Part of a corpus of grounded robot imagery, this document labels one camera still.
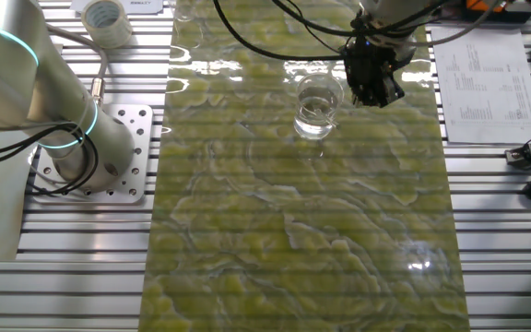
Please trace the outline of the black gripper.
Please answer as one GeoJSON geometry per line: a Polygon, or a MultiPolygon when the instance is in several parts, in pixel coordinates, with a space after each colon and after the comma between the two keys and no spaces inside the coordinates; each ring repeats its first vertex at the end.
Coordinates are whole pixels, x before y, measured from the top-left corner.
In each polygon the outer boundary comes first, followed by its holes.
{"type": "Polygon", "coordinates": [[[357,107],[383,108],[405,96],[394,73],[405,66],[392,48],[376,46],[365,39],[348,41],[342,48],[352,104],[357,107]]]}

